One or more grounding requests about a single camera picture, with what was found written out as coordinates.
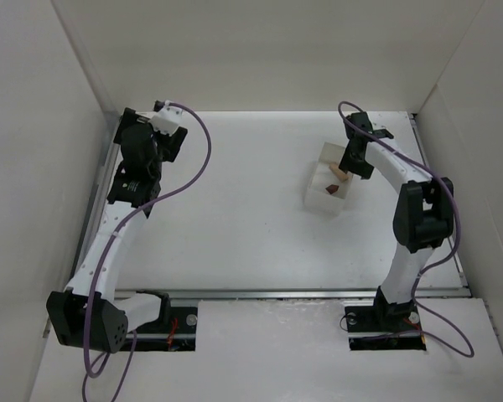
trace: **black mounting bracket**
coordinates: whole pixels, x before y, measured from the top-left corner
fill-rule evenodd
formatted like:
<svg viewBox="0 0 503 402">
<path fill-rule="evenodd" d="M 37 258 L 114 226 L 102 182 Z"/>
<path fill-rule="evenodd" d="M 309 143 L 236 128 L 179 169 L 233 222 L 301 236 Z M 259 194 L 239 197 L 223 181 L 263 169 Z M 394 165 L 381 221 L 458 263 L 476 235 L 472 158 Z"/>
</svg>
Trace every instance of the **black mounting bracket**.
<svg viewBox="0 0 503 402">
<path fill-rule="evenodd" d="M 187 133 L 179 127 L 173 135 L 161 134 L 148 118 L 126 108 L 114 137 L 123 160 L 112 181 L 108 203 L 122 201 L 138 208 L 155 199 L 160 194 L 162 163 L 175 160 Z M 151 209 L 144 212 L 149 216 Z"/>
<path fill-rule="evenodd" d="M 453 194 L 453 183 L 448 178 L 442 180 Z M 411 181 L 401 186 L 393 218 L 393 233 L 400 245 L 411 253 L 438 248 L 453 233 L 453 227 L 453 207 L 436 180 Z"/>
<path fill-rule="evenodd" d="M 158 321 L 167 322 L 170 300 L 167 293 L 160 297 Z M 87 296 L 74 295 L 72 291 L 53 291 L 47 299 L 47 312 L 62 345 L 82 348 L 84 345 L 84 320 L 86 319 Z M 128 320 L 125 312 L 96 292 L 91 314 L 90 350 L 116 353 L 127 340 Z"/>
<path fill-rule="evenodd" d="M 372 306 L 346 306 L 346 328 L 351 333 L 398 333 L 421 329 L 420 324 L 410 322 L 410 316 L 416 313 L 413 301 L 397 305 L 389 304 L 381 288 L 378 288 Z M 416 332 L 409 337 L 391 337 L 368 339 L 369 337 L 350 338 L 351 350 L 387 350 L 418 349 L 426 350 L 422 337 Z"/>
<path fill-rule="evenodd" d="M 347 120 L 374 138 L 393 138 L 393 135 L 386 129 L 374 130 L 369 116 L 365 112 L 352 113 L 347 117 Z M 364 179 L 370 178 L 375 168 L 366 162 L 366 150 L 367 144 L 372 140 L 346 123 L 345 131 L 349 143 L 346 146 L 339 169 L 345 173 L 352 172 Z"/>
</svg>

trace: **white platform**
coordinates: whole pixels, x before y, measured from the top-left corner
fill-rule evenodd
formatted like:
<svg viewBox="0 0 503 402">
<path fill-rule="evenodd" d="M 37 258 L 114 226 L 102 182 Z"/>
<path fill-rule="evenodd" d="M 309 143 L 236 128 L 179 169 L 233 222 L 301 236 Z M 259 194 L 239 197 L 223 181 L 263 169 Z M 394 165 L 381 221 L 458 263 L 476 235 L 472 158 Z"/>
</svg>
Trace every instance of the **white platform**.
<svg viewBox="0 0 503 402">
<path fill-rule="evenodd" d="M 335 112 L 206 112 L 209 167 L 192 188 L 155 206 L 132 246 L 118 289 L 375 289 L 390 268 L 397 195 L 375 171 L 355 178 L 342 214 L 308 211 L 303 194 L 324 142 L 345 145 Z M 405 112 L 371 113 L 421 161 Z M 205 138 L 190 117 L 163 193 L 194 176 Z M 433 257 L 444 256 L 449 245 Z M 451 262 L 421 287 L 458 288 Z"/>
<path fill-rule="evenodd" d="M 196 352 L 136 353 L 119 401 L 503 402 L 503 357 L 476 299 L 426 301 L 462 328 L 475 357 L 427 340 L 428 351 L 351 352 L 339 328 L 341 301 L 208 301 L 200 304 Z M 423 326 L 459 348 L 447 324 L 422 312 Z M 89 385 L 110 400 L 127 353 Z M 77 402 L 82 352 L 52 332 L 32 402 Z"/>
</svg>

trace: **white enclosure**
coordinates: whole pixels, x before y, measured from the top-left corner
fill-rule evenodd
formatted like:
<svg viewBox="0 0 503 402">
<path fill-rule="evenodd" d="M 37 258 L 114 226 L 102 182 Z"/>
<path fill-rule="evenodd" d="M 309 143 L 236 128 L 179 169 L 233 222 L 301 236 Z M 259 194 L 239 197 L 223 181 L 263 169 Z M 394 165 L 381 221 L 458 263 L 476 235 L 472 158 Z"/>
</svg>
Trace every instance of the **white enclosure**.
<svg viewBox="0 0 503 402">
<path fill-rule="evenodd" d="M 421 365 L 412 370 L 408 364 L 400 372 L 413 374 L 411 384 L 440 388 L 443 400 L 503 400 L 503 358 L 492 333 L 494 327 L 503 350 L 503 0 L 0 0 L 0 400 L 29 400 L 36 375 L 32 401 L 80 399 L 80 351 L 58 346 L 54 335 L 38 374 L 48 334 L 44 302 L 51 290 L 65 284 L 98 225 L 117 154 L 110 140 L 119 113 L 125 106 L 147 111 L 155 99 L 166 98 L 202 112 L 212 126 L 217 136 L 213 165 L 189 196 L 155 209 L 151 226 L 132 248 L 121 290 L 322 288 L 372 295 L 394 251 L 388 226 L 395 205 L 392 189 L 378 174 L 368 183 L 355 181 L 337 220 L 303 208 L 309 167 L 322 145 L 346 142 L 334 109 L 338 101 L 354 101 L 366 110 L 382 111 L 371 115 L 375 123 L 392 128 L 409 154 L 426 158 L 454 181 L 464 226 L 462 265 L 457 260 L 434 272 L 422 283 L 423 290 L 468 296 L 465 273 L 471 294 L 485 300 L 492 319 L 488 321 L 481 300 L 431 301 L 466 327 L 480 355 L 477 361 L 457 360 L 431 343 L 430 354 L 416 357 Z M 189 138 L 178 161 L 165 167 L 163 189 L 193 174 L 193 161 L 204 151 L 197 126 L 185 122 Z M 233 153 L 239 144 L 243 148 Z M 242 185 L 257 176 L 269 178 L 267 171 L 274 167 L 276 174 L 263 180 L 267 188 L 250 186 L 250 198 L 242 198 L 243 190 L 229 191 L 231 180 Z M 278 180 L 284 180 L 279 189 Z M 208 214 L 198 213 L 201 201 L 209 206 Z M 238 208 L 228 214 L 231 203 Z M 388 212 L 380 213 L 382 207 Z M 246 216 L 247 211 L 257 219 Z M 342 221 L 359 228 L 355 238 L 332 225 Z M 197 229 L 194 222 L 203 226 Z M 160 234 L 166 227 L 174 232 Z M 209 254 L 220 247 L 209 239 L 213 229 L 231 247 L 219 260 Z M 154 240 L 159 236 L 163 244 Z M 363 243 L 370 236 L 385 240 L 366 249 Z M 337 250 L 332 239 L 344 243 Z M 252 253 L 257 244 L 263 255 Z M 211 275 L 187 254 L 193 248 L 204 252 Z M 349 251 L 354 251 L 352 260 L 342 257 Z M 236 267 L 230 271 L 229 259 Z M 307 302 L 312 303 L 308 313 L 282 303 L 265 312 L 265 305 L 256 301 L 236 306 L 206 302 L 201 308 L 213 321 L 200 326 L 198 344 L 218 350 L 228 337 L 249 335 L 257 358 L 239 355 L 251 360 L 249 371 L 241 374 L 269 366 L 285 375 L 279 386 L 255 387 L 258 394 L 250 400 L 339 400 L 343 390 L 348 400 L 376 399 L 378 387 L 366 389 L 350 380 L 366 367 L 358 366 L 363 364 L 360 356 L 347 353 L 342 334 L 330 327 L 338 318 L 331 308 L 339 302 Z M 299 337 L 311 333 L 311 312 L 329 338 L 318 338 L 316 348 L 303 357 L 294 358 L 289 347 L 277 356 L 312 364 L 307 371 L 295 373 L 275 361 L 258 360 L 267 354 L 275 360 L 273 345 L 262 349 L 261 343 L 276 336 L 294 337 L 293 346 L 299 347 Z M 272 332 L 260 330 L 262 314 L 270 314 Z M 257 316 L 257 332 L 246 331 L 241 315 Z M 274 319 L 284 315 L 285 321 Z M 297 331 L 288 331 L 284 322 Z M 216 332 L 226 324 L 224 333 Z M 439 324 L 437 331 L 454 337 Z M 327 354 L 322 347 L 332 354 L 313 360 Z M 244 379 L 238 370 L 228 369 L 227 352 L 219 370 L 209 375 L 227 375 L 234 386 L 227 393 L 198 386 L 189 400 L 198 399 L 194 392 L 201 389 L 209 396 L 237 399 Z M 207 360 L 213 358 L 205 349 L 202 353 L 188 357 L 197 364 L 193 375 L 199 382 L 206 381 L 201 369 L 208 371 Z M 65 356 L 69 363 L 56 363 Z M 340 368 L 338 359 L 347 358 L 354 359 L 358 370 L 344 371 L 342 381 L 331 377 Z M 186 372 L 186 359 L 172 359 L 172 375 Z M 158 388 L 143 387 L 143 381 L 157 370 L 168 370 L 167 363 L 149 354 L 134 360 L 122 400 L 136 398 L 139 389 L 146 400 L 158 395 Z M 386 364 L 380 358 L 376 363 Z M 106 398 L 121 370 L 117 366 L 100 383 L 103 388 L 93 385 L 91 391 Z M 418 377 L 418 369 L 428 377 Z M 322 388 L 312 390 L 305 379 L 317 373 L 325 380 Z M 261 375 L 266 378 L 267 372 Z M 379 384 L 379 378 L 372 382 Z M 171 388 L 166 379 L 162 386 Z M 287 392 L 293 381 L 298 381 L 298 394 Z M 417 399 L 414 389 L 388 397 Z"/>
</svg>

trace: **small object in box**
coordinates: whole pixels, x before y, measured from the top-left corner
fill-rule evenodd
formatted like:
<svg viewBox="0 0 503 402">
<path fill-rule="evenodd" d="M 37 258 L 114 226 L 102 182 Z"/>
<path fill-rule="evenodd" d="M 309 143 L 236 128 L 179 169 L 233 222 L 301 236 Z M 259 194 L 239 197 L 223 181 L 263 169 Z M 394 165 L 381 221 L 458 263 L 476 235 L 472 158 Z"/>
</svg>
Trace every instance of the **small object in box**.
<svg viewBox="0 0 503 402">
<path fill-rule="evenodd" d="M 329 214 L 340 214 L 354 176 L 352 173 L 348 173 L 349 178 L 345 181 L 341 181 L 341 179 L 337 178 L 337 175 L 332 172 L 329 165 L 332 163 L 335 166 L 339 165 L 344 153 L 345 147 L 330 142 L 324 143 L 319 155 L 319 160 L 314 164 L 311 178 L 309 178 L 308 186 L 303 196 L 303 204 L 307 208 L 324 211 Z M 338 185 L 339 188 L 335 193 L 329 194 L 328 191 L 324 191 L 324 189 L 329 187 L 332 183 Z"/>
<path fill-rule="evenodd" d="M 349 179 L 349 175 L 339 169 L 338 163 L 332 162 L 329 165 L 329 170 L 343 183 Z"/>
<path fill-rule="evenodd" d="M 329 193 L 329 195 L 333 195 L 333 194 L 337 193 L 337 190 L 339 190 L 339 186 L 337 184 L 330 184 L 326 188 L 326 191 Z"/>
</svg>

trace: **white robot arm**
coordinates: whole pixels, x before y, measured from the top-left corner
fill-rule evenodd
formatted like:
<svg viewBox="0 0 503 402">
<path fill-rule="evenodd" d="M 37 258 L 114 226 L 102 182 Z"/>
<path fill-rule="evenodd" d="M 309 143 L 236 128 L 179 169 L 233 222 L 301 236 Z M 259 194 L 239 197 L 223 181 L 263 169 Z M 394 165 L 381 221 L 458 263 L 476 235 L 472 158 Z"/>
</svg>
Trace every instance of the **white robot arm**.
<svg viewBox="0 0 503 402">
<path fill-rule="evenodd" d="M 75 276 L 64 291 L 53 291 L 47 311 L 60 343 L 82 347 L 86 301 L 97 264 L 117 226 L 132 211 L 155 199 L 160 192 L 162 162 L 173 162 L 187 130 L 179 126 L 182 111 L 164 104 L 148 119 L 132 109 L 123 113 L 114 142 L 121 146 L 117 168 L 96 237 Z M 147 322 L 169 319 L 167 294 L 138 292 L 115 301 L 117 278 L 129 247 L 147 221 L 151 209 L 135 214 L 117 232 L 96 283 L 91 317 L 90 348 L 119 351 L 126 334 Z"/>
<path fill-rule="evenodd" d="M 380 139 L 400 153 L 389 131 L 374 130 L 365 112 L 353 113 L 348 120 L 368 132 L 371 138 L 358 134 L 345 124 L 349 144 L 340 169 L 366 179 L 376 168 L 399 194 L 393 219 L 397 250 L 391 269 L 379 286 L 372 307 L 345 308 L 345 315 L 351 318 L 347 320 L 348 331 L 402 332 L 413 329 L 407 321 L 417 317 L 412 289 L 434 250 L 453 233 L 453 210 L 445 192 L 428 173 L 372 141 L 372 137 Z M 447 178 L 443 181 L 452 194 L 453 184 Z"/>
</svg>

